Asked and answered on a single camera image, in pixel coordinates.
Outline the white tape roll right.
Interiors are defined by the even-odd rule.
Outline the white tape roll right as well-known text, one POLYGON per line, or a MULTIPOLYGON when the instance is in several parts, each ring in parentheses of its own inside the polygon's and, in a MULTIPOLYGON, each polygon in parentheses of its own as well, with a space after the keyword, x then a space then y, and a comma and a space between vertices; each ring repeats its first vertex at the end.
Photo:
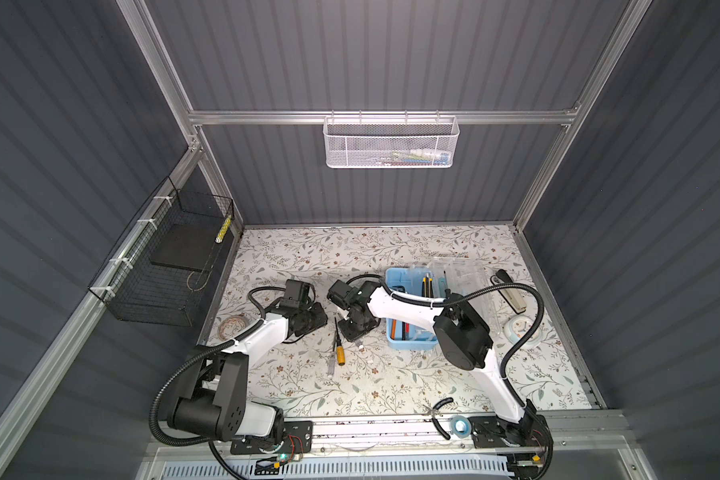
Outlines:
MULTIPOLYGON (((517 344, 521 338, 531 329, 534 319, 526 315, 515 315, 509 318, 502 327, 502 331, 507 340, 512 344, 517 344)), ((523 344, 523 348, 534 348, 542 341, 542 327, 539 327, 534 335, 523 344)))

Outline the clear handled small screwdriver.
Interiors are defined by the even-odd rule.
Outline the clear handled small screwdriver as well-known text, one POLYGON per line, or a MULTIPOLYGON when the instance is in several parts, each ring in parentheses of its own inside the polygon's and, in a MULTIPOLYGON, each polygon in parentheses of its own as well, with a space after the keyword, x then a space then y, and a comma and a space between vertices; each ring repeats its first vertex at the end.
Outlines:
POLYGON ((332 378, 335 373, 337 361, 334 355, 330 355, 327 360, 327 376, 332 378))

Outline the black foam pad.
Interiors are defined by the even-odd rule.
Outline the black foam pad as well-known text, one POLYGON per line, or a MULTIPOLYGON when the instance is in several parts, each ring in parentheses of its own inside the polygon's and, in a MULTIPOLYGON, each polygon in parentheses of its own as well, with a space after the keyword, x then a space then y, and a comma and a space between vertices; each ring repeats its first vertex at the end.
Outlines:
POLYGON ((173 224, 151 254, 150 263, 201 272, 212 264, 216 234, 216 230, 206 226, 173 224))

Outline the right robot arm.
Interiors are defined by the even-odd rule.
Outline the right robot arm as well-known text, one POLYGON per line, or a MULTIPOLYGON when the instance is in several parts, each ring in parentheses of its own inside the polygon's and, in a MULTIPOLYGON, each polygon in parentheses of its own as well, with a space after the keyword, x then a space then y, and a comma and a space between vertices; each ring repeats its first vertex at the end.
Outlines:
POLYGON ((472 299, 505 289, 533 289, 524 284, 490 285, 467 295, 450 293, 427 298, 399 292, 382 280, 368 280, 360 287, 337 280, 327 298, 357 322, 361 318, 393 319, 434 333, 446 360, 472 373, 502 420, 519 424, 525 402, 513 390, 506 367, 498 361, 490 328, 470 304, 472 299))

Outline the black beige stapler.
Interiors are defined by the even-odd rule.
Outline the black beige stapler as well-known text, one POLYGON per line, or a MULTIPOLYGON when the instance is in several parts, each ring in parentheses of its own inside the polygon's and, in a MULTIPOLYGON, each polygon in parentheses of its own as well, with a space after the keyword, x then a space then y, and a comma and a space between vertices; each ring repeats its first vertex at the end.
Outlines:
MULTIPOLYGON (((504 269, 498 269, 490 277, 493 285, 512 284, 514 282, 510 274, 504 269)), ((515 314, 524 314, 527 311, 527 303, 522 296, 522 292, 513 288, 500 289, 498 293, 503 297, 504 301, 509 305, 515 314)))

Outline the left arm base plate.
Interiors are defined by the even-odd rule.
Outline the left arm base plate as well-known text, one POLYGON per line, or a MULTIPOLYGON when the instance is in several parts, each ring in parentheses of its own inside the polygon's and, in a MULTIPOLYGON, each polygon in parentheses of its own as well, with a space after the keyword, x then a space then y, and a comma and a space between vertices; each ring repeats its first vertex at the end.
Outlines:
POLYGON ((312 421, 285 421, 282 425, 282 438, 275 443, 258 437, 241 437, 230 442, 232 455, 259 454, 305 454, 312 450, 314 436, 312 421))

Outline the yellow black screwdriver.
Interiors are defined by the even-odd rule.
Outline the yellow black screwdriver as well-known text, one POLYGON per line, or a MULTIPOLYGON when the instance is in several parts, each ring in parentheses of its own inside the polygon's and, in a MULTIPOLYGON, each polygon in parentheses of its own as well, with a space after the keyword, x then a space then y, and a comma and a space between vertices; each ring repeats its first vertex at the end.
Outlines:
POLYGON ((446 271, 443 271, 443 274, 442 274, 442 276, 440 277, 439 283, 440 283, 440 287, 441 287, 442 296, 443 296, 443 297, 447 297, 447 296, 449 295, 449 293, 450 293, 450 288, 449 288, 449 285, 448 285, 448 279, 447 279, 447 272, 446 272, 446 271))

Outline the white perforated vent strip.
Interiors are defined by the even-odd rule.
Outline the white perforated vent strip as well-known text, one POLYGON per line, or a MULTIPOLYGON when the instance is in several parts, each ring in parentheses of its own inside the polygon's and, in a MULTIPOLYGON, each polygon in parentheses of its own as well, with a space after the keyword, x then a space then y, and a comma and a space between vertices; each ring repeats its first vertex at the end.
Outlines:
POLYGON ((245 479, 454 479, 464 476, 510 479, 515 476, 504 457, 479 454, 314 457, 277 470, 258 468, 253 460, 230 460, 228 465, 245 479))

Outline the yellow marker in basket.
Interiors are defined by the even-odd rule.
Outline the yellow marker in basket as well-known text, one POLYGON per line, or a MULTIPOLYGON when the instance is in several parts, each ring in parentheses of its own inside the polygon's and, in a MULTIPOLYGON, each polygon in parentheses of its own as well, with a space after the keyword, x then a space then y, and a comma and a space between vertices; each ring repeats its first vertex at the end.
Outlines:
POLYGON ((224 241, 224 238, 225 238, 227 232, 229 231, 231 224, 232 224, 232 216, 228 215, 225 217, 221 227, 219 228, 219 230, 215 236, 216 244, 221 244, 224 241))

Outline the orange handled screwdriver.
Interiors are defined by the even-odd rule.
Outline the orange handled screwdriver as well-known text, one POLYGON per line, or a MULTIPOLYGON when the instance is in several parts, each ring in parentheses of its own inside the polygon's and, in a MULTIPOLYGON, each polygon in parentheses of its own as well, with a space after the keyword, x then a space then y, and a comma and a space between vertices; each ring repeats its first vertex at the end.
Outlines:
POLYGON ((341 334, 338 327, 338 320, 334 320, 335 336, 334 336, 334 353, 338 366, 344 366, 346 363, 345 353, 341 341, 341 334))

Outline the blue tape roll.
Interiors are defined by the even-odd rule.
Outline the blue tape roll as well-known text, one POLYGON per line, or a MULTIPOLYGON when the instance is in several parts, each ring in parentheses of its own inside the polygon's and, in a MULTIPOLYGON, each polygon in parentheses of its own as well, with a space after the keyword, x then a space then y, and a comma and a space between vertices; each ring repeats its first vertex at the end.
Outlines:
POLYGON ((462 415, 454 415, 450 420, 450 429, 453 435, 465 439, 471 435, 472 427, 468 418, 462 415))

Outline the markers in white basket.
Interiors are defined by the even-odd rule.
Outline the markers in white basket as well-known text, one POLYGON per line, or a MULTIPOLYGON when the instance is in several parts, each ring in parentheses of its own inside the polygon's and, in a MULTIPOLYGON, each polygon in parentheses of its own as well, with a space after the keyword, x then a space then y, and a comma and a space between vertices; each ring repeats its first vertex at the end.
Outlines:
POLYGON ((452 165, 452 153, 439 149, 389 151, 370 158, 369 162, 399 168, 449 168, 452 165))

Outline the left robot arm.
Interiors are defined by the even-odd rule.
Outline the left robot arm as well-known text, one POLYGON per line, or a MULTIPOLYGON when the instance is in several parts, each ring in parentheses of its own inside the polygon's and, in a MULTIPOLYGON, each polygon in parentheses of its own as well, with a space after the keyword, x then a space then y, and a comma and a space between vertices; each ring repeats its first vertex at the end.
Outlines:
POLYGON ((255 287, 247 298, 259 319, 230 340, 194 347, 158 391, 148 416, 157 441, 174 447, 241 438, 264 446, 283 441, 283 411, 247 397, 249 371, 270 349, 322 328, 328 317, 314 285, 299 280, 255 287))

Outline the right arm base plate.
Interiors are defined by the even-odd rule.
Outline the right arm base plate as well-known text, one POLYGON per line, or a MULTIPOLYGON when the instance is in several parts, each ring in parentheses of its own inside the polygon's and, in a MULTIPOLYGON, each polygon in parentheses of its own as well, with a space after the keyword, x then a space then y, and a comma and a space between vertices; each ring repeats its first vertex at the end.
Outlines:
POLYGON ((471 438, 476 448, 540 447, 553 444, 546 419, 525 414, 518 422, 509 422, 495 415, 471 416, 471 438))

